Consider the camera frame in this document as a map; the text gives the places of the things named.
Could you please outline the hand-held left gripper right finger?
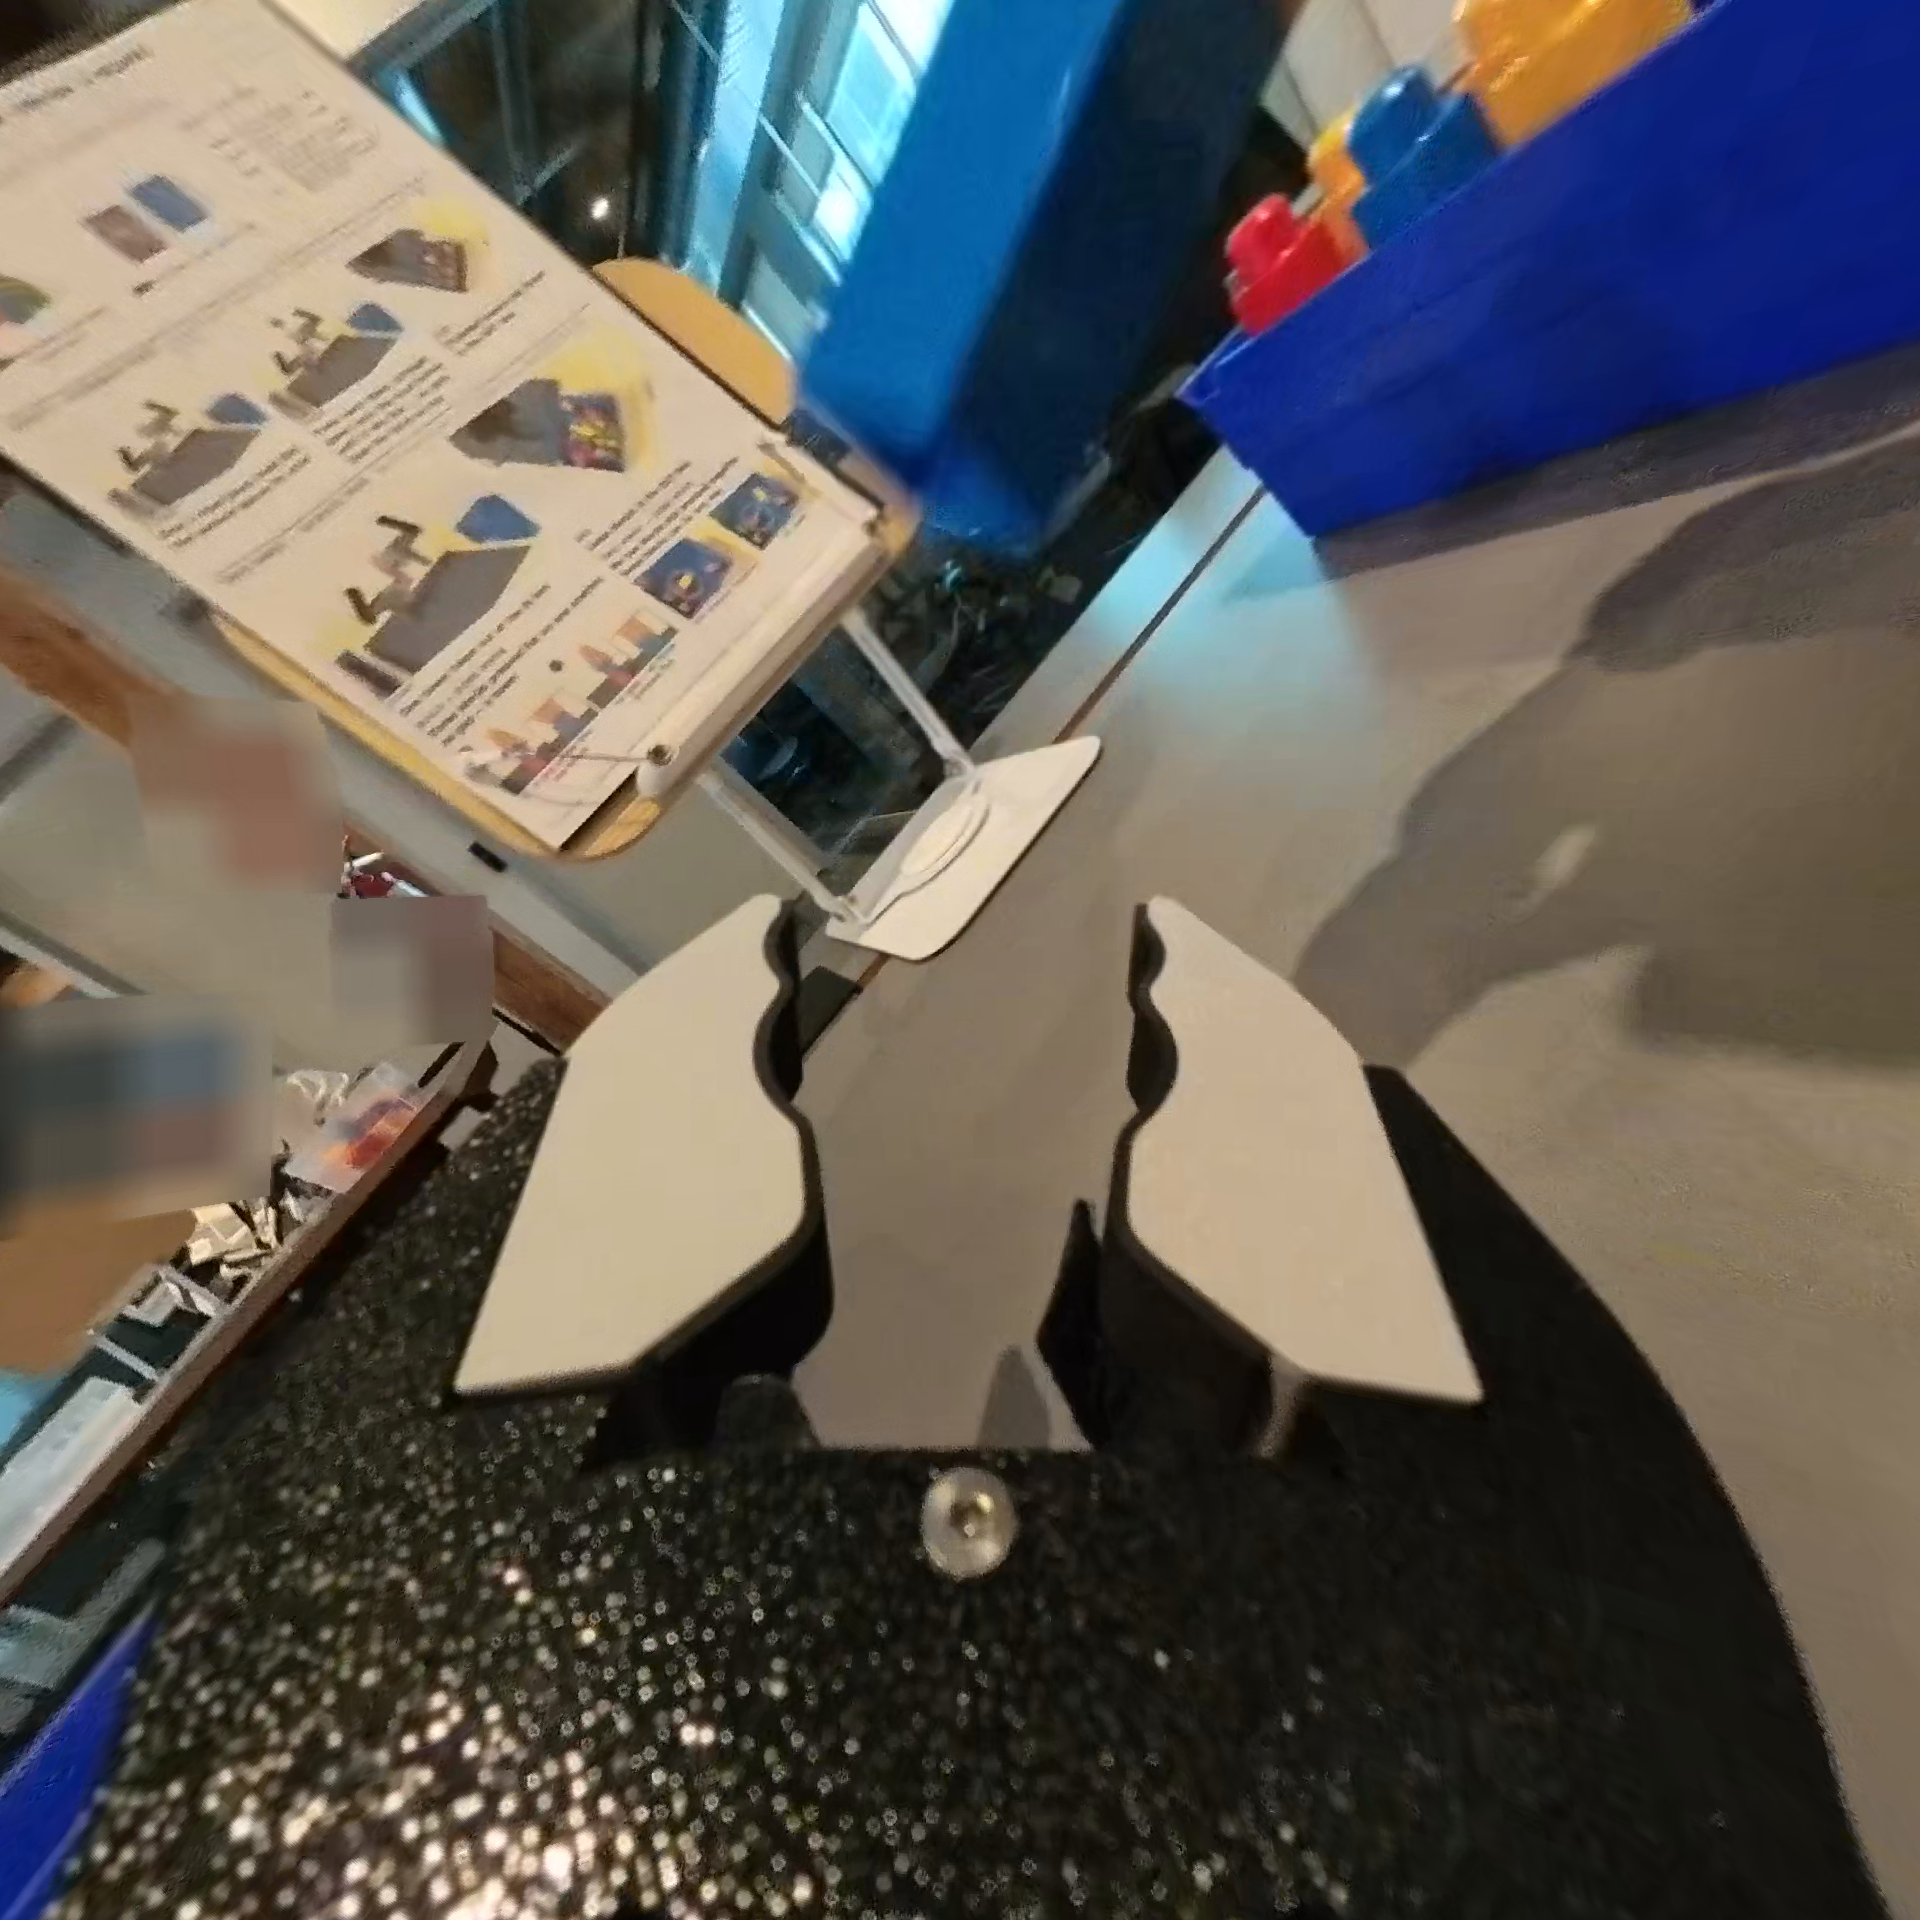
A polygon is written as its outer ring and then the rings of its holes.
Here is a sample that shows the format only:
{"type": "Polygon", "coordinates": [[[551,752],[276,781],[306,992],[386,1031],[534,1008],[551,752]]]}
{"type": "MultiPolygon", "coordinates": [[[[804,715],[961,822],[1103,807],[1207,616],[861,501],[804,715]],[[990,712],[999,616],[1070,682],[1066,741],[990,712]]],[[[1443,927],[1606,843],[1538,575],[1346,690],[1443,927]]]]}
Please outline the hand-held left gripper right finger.
{"type": "Polygon", "coordinates": [[[1357,1050],[1174,902],[1141,904],[1106,1193],[1076,1203],[1043,1365],[1100,1454],[1276,1457],[1321,1392],[1483,1383],[1357,1050]]]}

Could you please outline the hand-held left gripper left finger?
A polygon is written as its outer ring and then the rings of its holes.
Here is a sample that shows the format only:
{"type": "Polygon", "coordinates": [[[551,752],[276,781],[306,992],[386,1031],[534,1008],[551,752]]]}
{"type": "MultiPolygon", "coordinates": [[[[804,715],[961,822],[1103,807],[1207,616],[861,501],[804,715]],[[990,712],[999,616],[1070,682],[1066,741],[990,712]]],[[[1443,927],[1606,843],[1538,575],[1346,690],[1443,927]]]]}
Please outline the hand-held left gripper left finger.
{"type": "Polygon", "coordinates": [[[798,1016],[796,906],[751,896],[566,1047],[452,1373],[459,1399],[663,1361],[825,1233],[798,1016]]]}

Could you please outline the blue plastic bin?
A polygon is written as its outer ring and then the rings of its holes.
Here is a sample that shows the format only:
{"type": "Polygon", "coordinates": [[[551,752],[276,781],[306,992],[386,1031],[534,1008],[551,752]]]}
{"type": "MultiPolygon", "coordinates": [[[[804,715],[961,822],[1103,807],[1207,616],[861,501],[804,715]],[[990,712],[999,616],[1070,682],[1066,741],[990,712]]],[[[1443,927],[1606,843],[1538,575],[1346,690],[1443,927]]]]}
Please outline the blue plastic bin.
{"type": "Polygon", "coordinates": [[[3,1915],[46,1915],[95,1816],[158,1607],[133,1617],[4,1760],[3,1915]]]}

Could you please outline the blue bin holding blocks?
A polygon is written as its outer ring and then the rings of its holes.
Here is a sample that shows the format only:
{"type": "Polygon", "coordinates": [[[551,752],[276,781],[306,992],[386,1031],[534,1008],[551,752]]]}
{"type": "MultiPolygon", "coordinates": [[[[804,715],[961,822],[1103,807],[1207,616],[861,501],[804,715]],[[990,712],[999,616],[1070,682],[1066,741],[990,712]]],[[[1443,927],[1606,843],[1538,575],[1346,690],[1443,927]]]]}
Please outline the blue bin holding blocks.
{"type": "Polygon", "coordinates": [[[1725,2],[1182,399],[1321,537],[1915,334],[1917,6],[1725,2]]]}

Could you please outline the yellow mega block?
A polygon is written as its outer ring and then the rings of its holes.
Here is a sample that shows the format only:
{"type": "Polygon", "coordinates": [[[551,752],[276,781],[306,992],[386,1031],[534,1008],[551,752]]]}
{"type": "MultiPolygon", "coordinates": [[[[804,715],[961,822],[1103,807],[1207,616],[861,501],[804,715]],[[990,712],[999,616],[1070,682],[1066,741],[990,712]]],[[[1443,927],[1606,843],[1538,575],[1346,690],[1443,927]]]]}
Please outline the yellow mega block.
{"type": "Polygon", "coordinates": [[[1370,250],[1355,219],[1364,193],[1364,177],[1351,151],[1355,111],[1329,121],[1305,157],[1311,184],[1311,225],[1329,238],[1343,265],[1354,265],[1370,250]]]}
{"type": "Polygon", "coordinates": [[[1694,18],[1692,2],[1459,2],[1463,86],[1510,154],[1694,18]]]}

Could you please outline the blue mega block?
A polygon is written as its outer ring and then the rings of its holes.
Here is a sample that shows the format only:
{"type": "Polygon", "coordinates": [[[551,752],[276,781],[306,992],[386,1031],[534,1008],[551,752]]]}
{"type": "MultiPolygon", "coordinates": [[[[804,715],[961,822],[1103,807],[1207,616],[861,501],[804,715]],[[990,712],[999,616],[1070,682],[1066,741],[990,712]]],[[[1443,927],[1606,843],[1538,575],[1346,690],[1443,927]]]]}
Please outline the blue mega block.
{"type": "Polygon", "coordinates": [[[1348,159],[1361,175],[1351,209],[1370,253],[1382,250],[1505,157],[1469,94],[1439,90],[1420,64],[1403,64],[1354,111],[1348,159]]]}

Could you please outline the large blue column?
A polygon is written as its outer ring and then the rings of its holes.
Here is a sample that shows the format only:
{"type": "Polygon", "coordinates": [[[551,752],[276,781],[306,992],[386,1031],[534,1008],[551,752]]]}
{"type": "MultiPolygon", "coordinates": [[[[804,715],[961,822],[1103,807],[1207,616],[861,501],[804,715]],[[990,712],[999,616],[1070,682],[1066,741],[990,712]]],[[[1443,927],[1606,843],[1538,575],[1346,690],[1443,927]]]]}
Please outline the large blue column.
{"type": "Polygon", "coordinates": [[[1282,22],[951,6],[801,373],[932,531],[1041,546],[1215,225],[1282,22]]]}

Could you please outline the wooden post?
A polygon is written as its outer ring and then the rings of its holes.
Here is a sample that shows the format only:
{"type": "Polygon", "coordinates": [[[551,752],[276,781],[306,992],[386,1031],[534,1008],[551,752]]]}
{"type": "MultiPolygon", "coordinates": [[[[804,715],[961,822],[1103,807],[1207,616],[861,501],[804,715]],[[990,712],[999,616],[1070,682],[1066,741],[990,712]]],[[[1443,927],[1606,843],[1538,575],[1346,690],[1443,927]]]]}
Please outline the wooden post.
{"type": "Polygon", "coordinates": [[[539,896],[486,904],[493,1013],[531,1041],[565,1053],[639,977],[539,896]]]}

